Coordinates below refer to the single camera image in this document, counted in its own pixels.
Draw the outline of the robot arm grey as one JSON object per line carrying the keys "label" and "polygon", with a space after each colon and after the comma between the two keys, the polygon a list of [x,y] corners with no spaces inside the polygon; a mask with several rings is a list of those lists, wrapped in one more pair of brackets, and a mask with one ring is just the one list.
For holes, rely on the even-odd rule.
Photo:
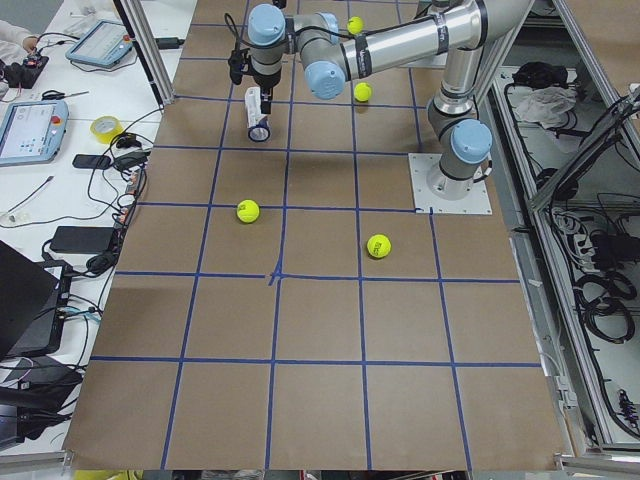
{"label": "robot arm grey", "polygon": [[407,23],[340,40],[330,13],[287,16],[260,4],[249,15],[248,42],[236,43],[228,60],[230,77],[234,84],[252,77],[261,89],[262,110],[270,113],[285,54],[299,56],[308,88],[321,100],[339,96],[351,80],[444,54],[428,118],[443,149],[440,172],[463,182],[473,178],[492,146],[490,130],[472,117],[484,46],[512,31],[529,9],[526,1],[456,1]]}

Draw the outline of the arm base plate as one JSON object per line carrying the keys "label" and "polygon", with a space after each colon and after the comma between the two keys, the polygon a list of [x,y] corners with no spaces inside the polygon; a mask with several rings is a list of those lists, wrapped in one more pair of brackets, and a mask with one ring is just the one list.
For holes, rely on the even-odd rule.
{"label": "arm base plate", "polygon": [[423,214],[491,215],[486,182],[474,182],[481,176],[481,168],[472,179],[452,180],[441,172],[440,158],[440,154],[408,154],[414,210]]}

